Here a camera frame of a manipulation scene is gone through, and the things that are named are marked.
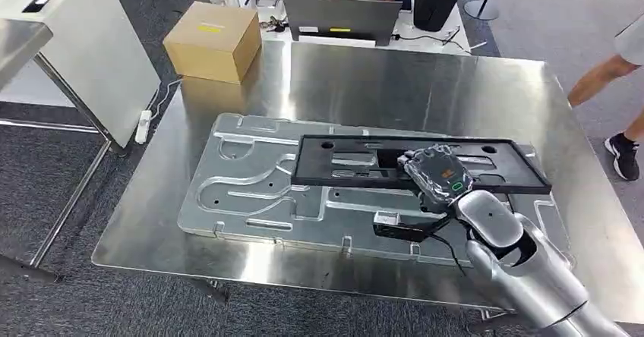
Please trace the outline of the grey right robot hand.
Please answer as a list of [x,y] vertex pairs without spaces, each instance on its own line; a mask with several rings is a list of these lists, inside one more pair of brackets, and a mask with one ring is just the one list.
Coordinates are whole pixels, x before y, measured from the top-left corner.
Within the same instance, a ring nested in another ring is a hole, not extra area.
[[446,144],[408,150],[398,157],[397,163],[417,185],[425,212],[445,213],[472,191],[473,177]]

